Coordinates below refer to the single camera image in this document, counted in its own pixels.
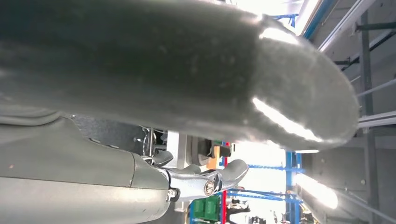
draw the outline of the bolt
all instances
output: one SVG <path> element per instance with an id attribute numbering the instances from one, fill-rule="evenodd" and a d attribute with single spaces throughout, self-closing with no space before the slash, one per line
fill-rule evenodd
<path id="1" fill-rule="evenodd" d="M 169 198 L 176 197 L 176 191 L 173 189 L 168 190 L 168 197 Z"/>
<path id="2" fill-rule="evenodd" d="M 214 184 L 213 181 L 206 182 L 204 186 L 204 193 L 206 196 L 212 195 L 214 191 Z"/>

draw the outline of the bicycle component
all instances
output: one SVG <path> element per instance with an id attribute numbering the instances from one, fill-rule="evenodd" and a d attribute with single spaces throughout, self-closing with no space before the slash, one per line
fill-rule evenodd
<path id="1" fill-rule="evenodd" d="M 173 159 L 173 155 L 171 152 L 159 150 L 158 154 L 154 155 L 153 157 L 150 156 L 142 156 L 142 159 L 146 161 L 147 164 L 156 166 L 156 167 L 163 167 L 168 164 Z"/>
<path id="2" fill-rule="evenodd" d="M 248 171 L 247 164 L 242 160 L 234 160 L 221 169 L 211 169 L 199 173 L 197 165 L 190 165 L 185 170 L 159 168 L 168 178 L 169 189 L 177 194 L 169 198 L 171 201 L 189 201 L 208 197 L 220 191 L 236 186 Z"/>
<path id="3" fill-rule="evenodd" d="M 133 224 L 165 213 L 169 183 L 140 156 L 88 140 L 46 110 L 19 111 L 24 124 L 46 122 L 0 125 L 0 223 Z"/>
<path id="4" fill-rule="evenodd" d="M 269 16 L 196 0 L 2 0 L 0 24 L 9 103 L 286 150 L 355 134 L 345 75 Z"/>

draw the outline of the silver brake lever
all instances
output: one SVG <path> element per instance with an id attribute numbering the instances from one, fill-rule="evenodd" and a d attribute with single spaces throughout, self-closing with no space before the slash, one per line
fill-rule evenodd
<path id="1" fill-rule="evenodd" d="M 248 171 L 242 160 L 234 160 L 225 169 L 211 169 L 202 173 L 196 165 L 185 169 L 157 168 L 169 181 L 168 201 L 189 201 L 209 197 L 233 188 Z"/>

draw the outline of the metal beam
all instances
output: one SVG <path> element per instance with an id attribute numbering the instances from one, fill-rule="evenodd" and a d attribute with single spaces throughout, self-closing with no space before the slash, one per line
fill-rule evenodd
<path id="1" fill-rule="evenodd" d="M 370 89 L 370 90 L 361 92 L 361 93 L 357 94 L 356 96 L 357 96 L 357 97 L 361 97 L 361 96 L 367 95 L 367 94 L 369 94 L 369 93 L 378 91 L 378 90 L 380 90 L 380 89 L 383 89 L 383 88 L 385 88 L 385 87 L 388 87 L 388 86 L 391 86 L 391 85 L 394 85 L 394 84 L 396 84 L 396 79 L 392 79 L 392 80 L 390 80 L 389 82 L 386 82 L 386 83 L 384 83 L 384 84 L 381 84 L 381 85 L 379 85 L 379 86 L 376 86 L 376 87 L 374 87 L 374 88 L 372 88 L 372 89 Z"/>
<path id="2" fill-rule="evenodd" d="M 383 44 L 385 41 L 389 40 L 391 37 L 393 37 L 396 34 L 394 30 L 387 30 L 383 32 L 381 35 L 379 35 L 377 38 L 375 38 L 373 41 L 370 42 L 370 51 L 373 51 L 377 47 L 379 47 L 381 44 Z M 359 63 L 359 53 L 351 57 L 351 63 L 344 68 L 341 69 L 341 71 L 345 71 L 347 68 L 349 68 L 351 65 Z M 360 78 L 360 76 L 355 77 L 353 79 L 357 80 Z"/>
<path id="3" fill-rule="evenodd" d="M 361 206 L 362 208 L 365 208 L 365 209 L 367 209 L 368 211 L 370 211 L 370 212 L 372 212 L 372 213 L 378 215 L 379 217 L 382 217 L 383 219 L 386 219 L 386 220 L 390 221 L 391 223 L 396 224 L 396 219 L 394 219 L 394 218 L 392 218 L 392 217 L 390 217 L 390 216 L 388 216 L 388 215 L 386 215 L 386 214 L 380 212 L 378 209 L 375 209 L 375 208 L 373 208 L 372 206 L 367 205 L 367 204 L 365 204 L 364 202 L 361 202 L 361 201 L 359 201 L 358 199 L 355 199 L 355 198 L 351 197 L 350 195 L 347 195 L 347 194 L 345 194 L 345 193 L 343 193 L 343 192 L 340 192 L 340 191 L 338 191 L 338 190 L 335 190 L 334 192 L 335 192 L 338 196 L 341 196 L 341 197 L 343 197 L 343 198 L 345 198 L 345 199 L 347 199 L 347 200 L 349 200 L 349 201 L 351 201 L 351 202 L 357 204 L 358 206 Z"/>
<path id="4" fill-rule="evenodd" d="M 375 0 L 357 0 L 325 41 L 319 46 L 319 51 L 326 52 L 341 37 L 342 33 L 351 28 L 359 19 L 359 16 L 367 11 L 374 2 Z"/>
<path id="5" fill-rule="evenodd" d="M 371 116 L 363 116 L 359 118 L 358 127 L 375 127 L 393 124 L 396 124 L 396 111 L 379 113 Z"/>
<path id="6" fill-rule="evenodd" d="M 349 65 L 350 61 L 334 61 L 336 65 Z"/>
<path id="7" fill-rule="evenodd" d="M 358 128 L 369 128 L 369 127 L 394 125 L 394 124 L 396 124 L 396 118 L 385 118 L 380 120 L 370 120 L 370 121 L 361 122 L 358 124 Z"/>
<path id="8" fill-rule="evenodd" d="M 396 22 L 373 23 L 367 25 L 357 25 L 356 30 L 378 30 L 378 29 L 395 29 Z"/>
<path id="9" fill-rule="evenodd" d="M 348 143 L 343 145 L 345 148 L 364 148 L 365 141 L 364 138 L 352 138 Z M 378 136 L 375 138 L 375 148 L 379 149 L 395 149 L 396 146 L 396 136 Z"/>
<path id="10" fill-rule="evenodd" d="M 368 12 L 364 12 L 360 19 L 361 25 L 368 24 Z M 364 91 L 372 88 L 371 84 L 371 60 L 370 60 L 370 46 L 368 31 L 362 30 L 359 34 L 360 42 L 360 68 L 361 68 L 361 86 Z M 374 114 L 373 96 L 368 94 L 363 97 L 361 101 L 363 116 Z M 375 148 L 374 132 L 367 127 L 363 130 L 365 147 L 365 171 L 367 180 L 367 198 L 368 204 L 374 209 L 379 208 L 379 194 L 378 194 L 378 175 L 377 175 L 377 152 Z M 370 216 L 370 224 L 378 224 L 378 217 L 375 214 Z"/>

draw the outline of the workshop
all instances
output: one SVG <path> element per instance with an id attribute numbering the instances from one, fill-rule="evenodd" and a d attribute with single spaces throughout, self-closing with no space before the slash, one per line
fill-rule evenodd
<path id="1" fill-rule="evenodd" d="M 396 0 L 0 0 L 0 224 L 396 224 Z"/>

